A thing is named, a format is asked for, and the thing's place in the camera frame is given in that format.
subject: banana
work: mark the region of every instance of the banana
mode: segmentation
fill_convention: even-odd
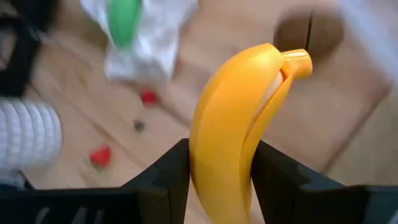
[[[207,83],[193,115],[190,170],[198,198],[215,224],[250,223],[251,161],[294,78],[312,73],[305,50],[271,44],[229,59]]]

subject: black object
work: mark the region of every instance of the black object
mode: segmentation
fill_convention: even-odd
[[[345,187],[260,142],[251,169],[267,224],[395,224],[398,187]],[[183,223],[188,139],[120,188],[0,189],[0,223]]]
[[[0,31],[11,28],[16,33],[16,43],[7,68],[0,71],[0,96],[22,96],[29,81],[30,69],[40,40],[39,30],[45,32],[53,18],[56,0],[12,0],[19,16],[0,17]]]
[[[140,133],[143,132],[143,130],[145,130],[145,124],[144,122],[140,121],[140,120],[134,120],[134,129]]]
[[[188,139],[120,188],[0,189],[2,224],[183,223],[189,188]]]
[[[398,187],[345,187],[262,141],[251,175],[267,224],[398,223]]]

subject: small dark object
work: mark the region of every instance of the small dark object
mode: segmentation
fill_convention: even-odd
[[[140,133],[145,130],[145,124],[140,120],[134,120],[134,129]]]

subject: white knit fabric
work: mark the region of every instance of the white knit fabric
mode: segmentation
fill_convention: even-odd
[[[0,171],[45,166],[61,147],[61,122],[51,105],[0,98]]]

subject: wooden floor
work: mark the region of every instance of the wooden floor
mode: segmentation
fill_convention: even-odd
[[[28,98],[53,104],[62,121],[63,149],[43,170],[25,170],[38,189],[120,186],[143,171],[181,138],[187,138],[196,102],[207,80],[228,58],[272,42],[274,27],[297,6],[333,7],[332,0],[199,0],[184,27],[173,80],[155,87],[161,102],[144,108],[130,83],[109,81],[103,71],[106,37],[80,9],[61,1],[52,42],[35,62]],[[331,58],[311,78],[294,84],[263,140],[311,168],[327,172],[387,95],[390,84],[347,28]],[[145,123],[138,133],[134,120]],[[98,172],[88,162],[95,147],[109,144],[113,158]],[[206,223],[190,191],[187,223]],[[253,219],[261,223],[254,206]]]

